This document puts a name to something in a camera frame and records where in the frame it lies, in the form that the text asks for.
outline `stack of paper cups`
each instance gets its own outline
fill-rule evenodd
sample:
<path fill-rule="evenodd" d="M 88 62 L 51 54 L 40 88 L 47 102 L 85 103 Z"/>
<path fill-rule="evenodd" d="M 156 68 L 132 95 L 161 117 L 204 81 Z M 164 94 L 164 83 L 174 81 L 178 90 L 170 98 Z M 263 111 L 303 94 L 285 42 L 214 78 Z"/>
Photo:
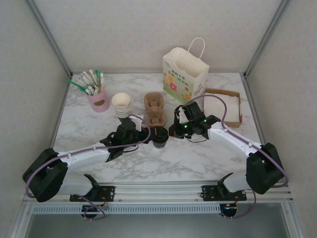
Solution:
<path fill-rule="evenodd" d="M 112 98 L 115 114 L 119 119 L 128 118 L 131 113 L 130 96 L 126 93 L 117 93 Z"/>

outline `pink cup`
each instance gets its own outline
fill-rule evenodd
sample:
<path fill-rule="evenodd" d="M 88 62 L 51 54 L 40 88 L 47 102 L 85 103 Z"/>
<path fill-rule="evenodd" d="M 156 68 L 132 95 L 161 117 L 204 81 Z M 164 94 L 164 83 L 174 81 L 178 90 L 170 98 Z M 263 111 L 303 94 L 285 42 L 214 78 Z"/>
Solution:
<path fill-rule="evenodd" d="M 107 111 L 110 106 L 110 101 L 107 97 L 105 88 L 102 89 L 100 94 L 97 94 L 95 96 L 86 95 L 86 97 L 88 98 L 88 101 L 90 102 L 93 110 L 97 113 L 103 113 Z"/>

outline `marble table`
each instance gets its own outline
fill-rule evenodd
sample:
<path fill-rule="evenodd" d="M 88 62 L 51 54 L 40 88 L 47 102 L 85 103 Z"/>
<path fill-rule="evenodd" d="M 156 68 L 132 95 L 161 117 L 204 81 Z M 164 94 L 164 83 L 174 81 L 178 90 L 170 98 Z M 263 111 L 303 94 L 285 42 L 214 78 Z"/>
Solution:
<path fill-rule="evenodd" d="M 162 92 L 167 115 L 165 128 L 172 125 L 174 109 L 180 103 L 163 91 L 162 74 L 106 74 L 105 80 L 109 98 L 118 92 L 129 94 L 132 113 L 137 115 L 146 114 L 146 93 Z M 240 75 L 209 73 L 206 87 L 239 92 L 243 124 L 234 130 L 253 141 L 260 141 Z M 104 113 L 95 113 L 85 95 L 71 85 L 53 148 L 70 151 L 90 146 L 115 131 L 119 124 L 112 105 Z M 245 169 L 243 161 L 215 142 L 193 144 L 170 137 L 161 150 L 152 142 L 142 144 L 135 152 L 108 163 L 88 166 L 74 174 L 91 174 L 98 182 L 194 181 L 218 180 L 230 172 Z"/>

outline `cardboard tray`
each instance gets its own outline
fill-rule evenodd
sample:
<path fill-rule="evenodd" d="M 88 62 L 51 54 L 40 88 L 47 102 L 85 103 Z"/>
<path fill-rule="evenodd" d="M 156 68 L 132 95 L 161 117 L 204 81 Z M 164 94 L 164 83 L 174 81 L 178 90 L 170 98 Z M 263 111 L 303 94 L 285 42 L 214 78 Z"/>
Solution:
<path fill-rule="evenodd" d="M 214 89 L 214 88 L 206 88 L 205 93 L 213 93 L 213 94 L 223 94 L 223 95 L 228 95 L 231 97 L 238 97 L 239 98 L 239 122 L 230 122 L 230 121 L 225 121 L 224 123 L 228 127 L 235 127 L 239 128 L 242 124 L 242 114 L 241 114 L 241 99 L 240 99 L 240 93 L 237 92 L 232 92 L 232 91 L 227 91 L 227 90 L 221 90 L 221 89 Z"/>

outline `paper bag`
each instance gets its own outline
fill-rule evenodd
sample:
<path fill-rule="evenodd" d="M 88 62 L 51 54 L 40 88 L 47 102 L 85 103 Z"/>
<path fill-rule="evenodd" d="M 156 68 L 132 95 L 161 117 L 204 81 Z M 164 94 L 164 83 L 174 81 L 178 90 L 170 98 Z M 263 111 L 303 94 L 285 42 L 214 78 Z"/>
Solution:
<path fill-rule="evenodd" d="M 205 42 L 199 58 L 189 52 L 196 39 L 204 42 L 202 38 L 197 37 L 188 50 L 177 47 L 163 56 L 163 89 L 182 104 L 203 94 L 208 75 L 209 65 L 200 59 Z"/>

